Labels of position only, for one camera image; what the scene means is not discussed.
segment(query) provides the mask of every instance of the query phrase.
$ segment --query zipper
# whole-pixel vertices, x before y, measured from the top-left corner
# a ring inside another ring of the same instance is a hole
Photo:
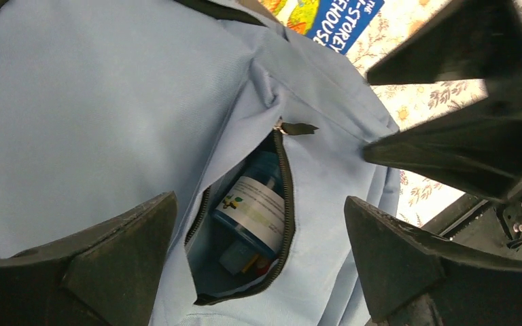
[[[201,205],[199,205],[199,213],[197,214],[197,218],[195,219],[195,222],[193,225],[191,225],[191,228],[189,229],[189,232],[187,232],[187,236],[185,237],[185,247],[193,238],[193,236],[197,233],[197,230],[199,230],[199,227],[201,224],[203,224],[203,220],[205,219],[205,215],[207,213],[207,207],[209,206],[209,195],[211,194],[211,187],[208,187],[203,192],[203,199],[201,199]]]
[[[295,234],[295,210],[293,203],[291,167],[289,165],[289,160],[287,159],[285,147],[283,146],[283,136],[315,134],[315,130],[317,129],[317,127],[312,126],[310,124],[288,124],[283,122],[282,119],[279,119],[277,124],[273,127],[273,143],[275,145],[275,153],[277,154],[279,160],[279,170],[281,171],[281,178],[283,179],[283,200],[285,202],[285,223],[283,226],[283,242],[281,244],[281,250],[277,256],[277,259],[279,260],[277,265],[267,273],[265,279],[261,283],[254,285],[243,292],[234,293],[225,297],[213,297],[204,294],[198,295],[197,300],[195,301],[195,304],[197,306],[210,306],[226,300],[241,299],[244,297],[249,297],[251,295],[259,294],[268,289],[271,283],[273,283],[273,281],[275,281],[275,279],[277,279],[277,277],[281,274],[281,271],[283,270],[283,267],[285,267],[285,263],[287,262],[287,258],[289,257],[293,235]],[[187,245],[191,237],[195,235],[199,226],[203,222],[203,219],[205,218],[210,190],[211,188],[207,188],[207,190],[205,190],[203,194],[203,201],[201,202],[197,219],[195,220],[193,226],[187,233],[185,245]]]

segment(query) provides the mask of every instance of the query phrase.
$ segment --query bottle cap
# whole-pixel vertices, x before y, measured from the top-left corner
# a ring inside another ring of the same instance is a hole
[[[223,252],[219,262],[231,275],[237,275],[242,271],[247,271],[257,257],[259,257],[257,252],[236,240]]]

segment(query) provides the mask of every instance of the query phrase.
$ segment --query blue nylon fabric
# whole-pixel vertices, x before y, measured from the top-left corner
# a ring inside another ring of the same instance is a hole
[[[268,27],[168,0],[3,7],[0,257],[172,190],[179,215],[151,325],[363,325],[343,204],[396,213],[398,171],[360,151],[397,126],[345,57],[253,15]],[[296,211],[285,268],[263,293],[194,306],[183,240],[201,194],[280,116],[319,127],[284,140]]]

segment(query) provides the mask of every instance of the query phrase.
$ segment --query blue bottle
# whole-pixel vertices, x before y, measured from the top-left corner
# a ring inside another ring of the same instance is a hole
[[[281,249],[285,219],[283,180],[277,154],[258,152],[212,215],[234,230],[239,242],[230,251],[239,252],[241,257],[224,255],[222,264],[225,261],[224,265],[235,265],[255,254],[274,259]]]

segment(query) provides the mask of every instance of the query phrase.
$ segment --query bottle label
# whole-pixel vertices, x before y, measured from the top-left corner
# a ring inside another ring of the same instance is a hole
[[[283,238],[285,200],[261,182],[241,177],[217,210],[234,219],[274,252]]]

